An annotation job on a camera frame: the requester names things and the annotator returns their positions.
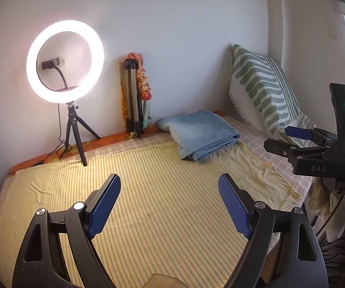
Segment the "yellow striped bed cover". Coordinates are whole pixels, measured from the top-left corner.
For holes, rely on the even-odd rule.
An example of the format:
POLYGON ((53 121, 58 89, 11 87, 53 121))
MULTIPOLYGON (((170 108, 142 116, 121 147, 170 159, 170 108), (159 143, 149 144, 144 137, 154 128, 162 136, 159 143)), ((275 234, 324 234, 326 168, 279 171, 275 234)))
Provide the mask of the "yellow striped bed cover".
POLYGON ((236 144, 204 161, 184 161, 176 144, 44 164, 18 172, 0 202, 0 280, 12 283, 20 245, 35 211, 68 209, 86 200, 111 174, 120 195, 94 246, 118 287, 140 287, 155 273, 189 287, 222 287, 246 239, 238 233, 218 189, 228 173, 239 188, 273 209, 288 211, 300 193, 273 164, 236 144))

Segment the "green white striped pillow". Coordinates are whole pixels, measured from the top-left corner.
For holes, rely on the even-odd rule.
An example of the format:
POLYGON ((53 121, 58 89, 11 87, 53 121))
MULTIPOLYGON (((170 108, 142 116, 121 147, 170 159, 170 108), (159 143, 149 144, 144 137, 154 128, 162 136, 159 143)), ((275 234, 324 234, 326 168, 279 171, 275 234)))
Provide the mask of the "green white striped pillow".
POLYGON ((314 145, 310 140, 285 133, 288 126, 312 129, 316 125, 300 110, 295 93, 274 57, 235 44, 229 96, 241 117, 266 137, 301 148, 314 145))

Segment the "clothes pile beside bed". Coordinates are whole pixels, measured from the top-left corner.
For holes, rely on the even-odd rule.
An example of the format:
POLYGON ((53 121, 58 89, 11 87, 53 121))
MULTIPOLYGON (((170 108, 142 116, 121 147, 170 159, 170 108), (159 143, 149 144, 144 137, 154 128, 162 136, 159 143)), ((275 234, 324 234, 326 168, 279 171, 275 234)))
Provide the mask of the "clothes pile beside bed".
POLYGON ((330 178, 312 178, 305 199, 327 269, 328 285, 335 287, 345 275, 345 194, 334 190, 330 178))

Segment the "folded silver black tripod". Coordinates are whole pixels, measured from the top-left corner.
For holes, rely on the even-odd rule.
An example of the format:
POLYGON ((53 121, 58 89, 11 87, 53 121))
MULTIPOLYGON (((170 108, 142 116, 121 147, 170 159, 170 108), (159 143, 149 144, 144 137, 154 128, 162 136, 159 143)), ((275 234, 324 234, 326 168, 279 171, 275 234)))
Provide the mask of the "folded silver black tripod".
POLYGON ((123 114, 128 138, 138 138, 143 134, 142 100, 137 84, 137 61, 126 59, 122 64, 123 114))

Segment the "orange leaf-print mattress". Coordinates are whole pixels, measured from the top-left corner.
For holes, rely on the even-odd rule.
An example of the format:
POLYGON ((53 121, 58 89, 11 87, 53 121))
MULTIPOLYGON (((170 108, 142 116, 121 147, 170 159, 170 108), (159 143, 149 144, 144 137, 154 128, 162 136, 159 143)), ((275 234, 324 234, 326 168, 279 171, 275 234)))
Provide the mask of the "orange leaf-print mattress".
MULTIPOLYGON (((150 127, 148 127, 146 129, 144 135, 142 135, 142 138, 153 135, 155 133, 159 133, 159 132, 161 132, 160 129, 151 125, 150 127)), ((129 140, 128 136, 126 135, 126 133, 121 132, 121 133, 117 133, 114 135, 108 135, 106 137, 101 137, 101 139, 88 140, 86 142, 83 142, 82 145, 83 145, 83 150, 85 152, 85 155, 87 155, 88 151, 96 150, 98 148, 102 148, 102 147, 105 147, 108 145, 124 142, 126 140, 129 140)), ((63 149, 59 149, 59 150, 56 150, 52 154, 46 153, 44 155, 40 155, 38 157, 35 157, 35 158, 29 159, 27 161, 21 162, 19 164, 16 164, 15 166, 13 166, 9 170, 7 177, 13 176, 13 175, 15 175, 16 172, 18 172, 20 170, 27 169, 27 168, 33 166, 34 164, 38 163, 39 161, 43 161, 44 163, 57 162, 57 161, 59 161, 58 154, 61 155, 63 153, 63 151, 64 151, 63 149)), ((77 151, 76 145, 72 145, 72 149, 70 151, 66 152, 64 156, 62 156, 62 160, 65 160, 66 158, 73 157, 75 155, 78 156, 79 152, 77 151)))

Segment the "light blue denim pants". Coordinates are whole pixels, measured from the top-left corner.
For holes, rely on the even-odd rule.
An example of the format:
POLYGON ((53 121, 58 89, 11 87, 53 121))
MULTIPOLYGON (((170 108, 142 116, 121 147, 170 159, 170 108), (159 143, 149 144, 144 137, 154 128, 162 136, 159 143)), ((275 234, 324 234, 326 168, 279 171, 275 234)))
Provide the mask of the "light blue denim pants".
POLYGON ((178 146, 180 159, 199 162, 211 154, 235 144, 240 133, 221 116, 210 111, 162 118, 156 128, 170 133, 178 146))

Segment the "small black tripod stand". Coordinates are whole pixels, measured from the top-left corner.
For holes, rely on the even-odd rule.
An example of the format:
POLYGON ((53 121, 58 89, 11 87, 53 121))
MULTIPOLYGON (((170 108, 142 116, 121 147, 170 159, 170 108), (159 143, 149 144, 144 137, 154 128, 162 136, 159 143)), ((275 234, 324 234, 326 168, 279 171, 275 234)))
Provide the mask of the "small black tripod stand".
POLYGON ((70 135, 71 133, 74 134, 74 139, 77 146, 77 151, 81 158, 81 162, 84 167, 88 165, 87 158, 85 156, 85 152, 83 149, 81 135, 79 132, 78 124, 81 124, 91 135, 95 137, 95 139, 101 139, 101 137, 77 114, 78 106, 74 105, 74 102, 68 102, 68 121, 66 124, 66 138, 64 141, 64 151, 61 153, 60 158, 62 159, 68 152, 71 151, 72 145, 70 144, 70 135))

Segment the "orange floral cloth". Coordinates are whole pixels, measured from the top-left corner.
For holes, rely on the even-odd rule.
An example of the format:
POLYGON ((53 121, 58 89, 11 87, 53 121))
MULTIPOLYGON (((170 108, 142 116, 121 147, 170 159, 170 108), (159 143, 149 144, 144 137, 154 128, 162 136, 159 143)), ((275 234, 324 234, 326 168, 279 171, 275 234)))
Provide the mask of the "orange floral cloth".
MULTIPOLYGON (((150 100, 152 99, 151 95, 151 88, 148 83, 148 77, 146 75, 146 70, 144 69, 144 60, 143 57, 140 53, 137 52, 130 52, 127 54, 126 59, 135 59, 137 61, 138 67, 137 67, 137 84, 138 84, 138 91, 140 98, 142 100, 142 110, 143 110, 143 123, 142 127, 144 128, 143 133, 145 132, 147 126, 148 126, 148 121, 151 119, 150 117, 150 100)), ((120 72, 122 77, 122 64, 123 62, 120 63, 120 72)))

